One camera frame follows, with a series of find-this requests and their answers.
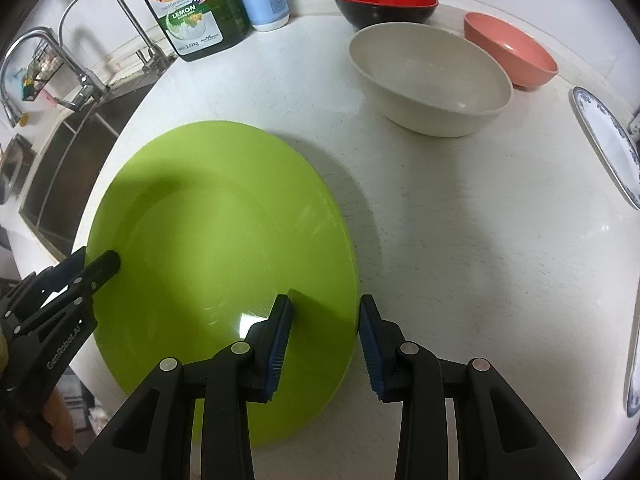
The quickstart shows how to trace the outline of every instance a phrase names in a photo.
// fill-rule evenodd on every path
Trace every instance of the pink bowl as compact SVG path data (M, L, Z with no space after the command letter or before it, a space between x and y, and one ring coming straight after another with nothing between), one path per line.
M551 55L519 28L488 14L468 12L465 38L487 51L516 86L533 90L558 73Z

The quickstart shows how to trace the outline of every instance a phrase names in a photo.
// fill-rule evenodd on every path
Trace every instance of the kitchen sink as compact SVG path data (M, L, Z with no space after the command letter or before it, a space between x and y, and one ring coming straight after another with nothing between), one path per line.
M89 195L121 131L158 76L131 78L85 105L52 134L20 215L60 261L71 254Z

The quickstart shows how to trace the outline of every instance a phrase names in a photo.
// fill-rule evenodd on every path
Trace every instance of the blue and white plate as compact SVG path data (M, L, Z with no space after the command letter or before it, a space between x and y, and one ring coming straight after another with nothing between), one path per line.
M640 160L636 146L617 119L591 92L575 87L574 102L582 126L599 149L616 183L632 205L640 209Z

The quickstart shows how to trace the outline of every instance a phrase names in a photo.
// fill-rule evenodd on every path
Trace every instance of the metal screw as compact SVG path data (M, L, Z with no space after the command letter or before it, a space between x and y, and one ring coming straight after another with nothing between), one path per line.
M231 351L236 355L246 354L251 349L251 345L246 341L238 341L231 345Z
M177 365L178 361L176 361L173 357L167 357L166 359L162 359L162 361L160 361L160 369L163 372L170 372L171 370L174 370Z
M400 351L403 354L414 355L417 354L420 350L420 347L416 343L412 343L411 341L406 341L400 345Z
M474 359L471 365L479 372L486 372L489 368L491 368L489 361L487 361L486 359L482 359L481 357Z

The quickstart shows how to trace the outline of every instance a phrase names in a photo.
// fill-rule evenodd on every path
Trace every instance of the chrome faucet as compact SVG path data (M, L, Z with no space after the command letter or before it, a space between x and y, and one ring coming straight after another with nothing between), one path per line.
M102 81L100 81L98 76L88 68L82 66L82 64L65 47L58 43L53 30L49 27L30 28L15 40L12 46L9 47L9 50L4 54L2 65L0 66L0 103L2 103L2 108L4 108L4 113L6 113L11 126L15 126L18 121L20 121L22 111L14 102L11 101L11 99L9 99L6 92L6 86L4 84L4 78L9 65L9 58L21 44L33 38L40 38L41 40L44 40L53 49L62 62L64 62L76 74L78 81L82 85L78 95L76 95L71 102L55 98L57 103L71 110L78 111L82 105L89 100L89 98L93 97L98 100L107 93L107 87Z
M145 56L141 50L138 50L136 52L136 55L138 56L140 61L142 61L142 70L144 72L157 70L159 73L163 73L171 65L171 61L166 56L162 48L160 48L158 44L151 41L149 36L146 34L145 29L142 28L142 26L140 25L140 22L133 15L133 12L131 12L131 9L129 9L129 6L127 5L127 3L124 0L116 0L116 1L119 4L122 11L125 13L126 17L131 22L131 25L133 25L133 27L136 29L136 32L140 35L142 40L146 43L149 60L145 59ZM78 3L78 0L73 0L70 4L68 4L68 6L66 6L65 12L62 13L62 18L60 18L60 24L58 25L58 37L60 38L60 45L63 44L62 26L65 23L65 18L68 15L69 11L71 10L71 7L73 7L76 3Z

